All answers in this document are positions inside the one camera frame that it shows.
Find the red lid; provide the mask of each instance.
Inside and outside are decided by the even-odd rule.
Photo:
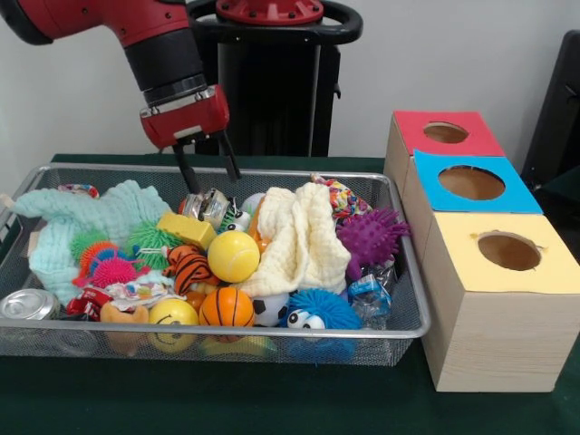
[[[498,141],[476,111],[396,111],[403,142],[415,150],[454,156],[504,156]]]

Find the stacked boxes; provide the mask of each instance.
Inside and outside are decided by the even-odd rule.
[[[395,112],[395,180],[428,287],[441,392],[549,392],[580,330],[580,266],[475,113]]]

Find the metal basket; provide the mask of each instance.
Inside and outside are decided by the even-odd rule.
[[[244,170],[231,184],[222,169],[196,169],[202,187],[215,187],[246,198],[271,186],[291,190],[310,178],[308,172]],[[374,208],[402,209],[396,188],[382,175],[322,173],[339,179]],[[154,186],[176,209],[187,194],[177,168],[51,164],[33,171],[15,194],[56,188],[66,183],[93,184],[100,192],[125,181]],[[42,288],[26,257],[28,239],[39,219],[15,217],[5,210],[0,226],[11,225],[4,237],[10,244],[0,265],[0,297],[21,288]],[[294,330],[286,328],[226,328],[182,325],[101,324],[68,321],[0,320],[0,354],[141,358],[158,360],[341,363],[395,365],[414,338],[430,326],[421,275],[409,237],[401,241],[396,261],[400,279],[392,293],[391,315],[376,330]]]

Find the white towel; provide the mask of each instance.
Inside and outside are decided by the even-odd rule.
[[[267,191],[257,230],[271,242],[260,265],[239,288],[251,297],[323,288],[339,294],[351,259],[334,232],[329,189],[307,183],[296,193]]]

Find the green spiky ball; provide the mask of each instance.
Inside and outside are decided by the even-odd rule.
[[[69,245],[71,249],[72,256],[78,263],[81,260],[82,252],[91,245],[97,242],[107,241],[107,235],[98,229],[92,229],[90,231],[82,232],[74,236]]]
[[[149,266],[151,269],[163,270],[169,266],[169,263],[164,255],[161,253],[137,254],[137,251],[144,247],[159,249],[162,247],[173,248],[180,245],[183,245],[181,240],[169,233],[166,233],[165,231],[157,229],[157,224],[154,222],[142,222],[133,230],[133,233],[129,236],[125,251],[127,253],[133,254],[137,259],[143,260],[135,265],[138,269],[141,269],[143,266]]]

